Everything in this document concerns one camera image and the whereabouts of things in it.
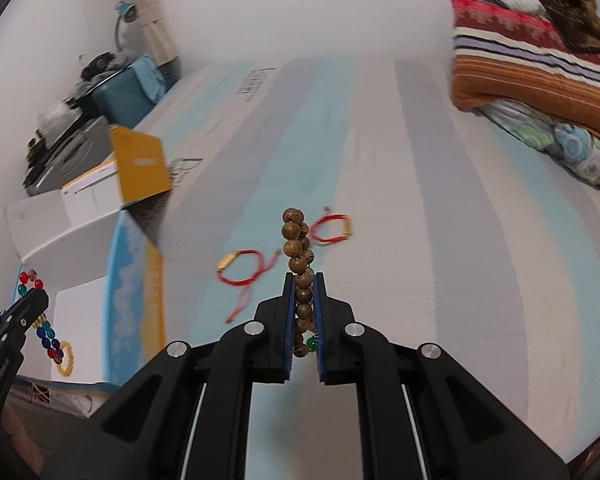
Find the person's left hand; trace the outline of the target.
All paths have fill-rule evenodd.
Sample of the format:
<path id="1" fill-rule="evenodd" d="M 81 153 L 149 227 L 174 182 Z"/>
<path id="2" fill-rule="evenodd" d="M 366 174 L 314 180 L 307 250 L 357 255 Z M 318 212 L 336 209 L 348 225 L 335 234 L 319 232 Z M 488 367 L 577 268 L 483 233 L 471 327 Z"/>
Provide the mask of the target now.
<path id="1" fill-rule="evenodd" d="M 39 474 L 44 462 L 43 455 L 29 438 L 21 419 L 8 403 L 5 403 L 1 414 L 1 427 L 8 435 L 12 448 L 36 474 Z"/>

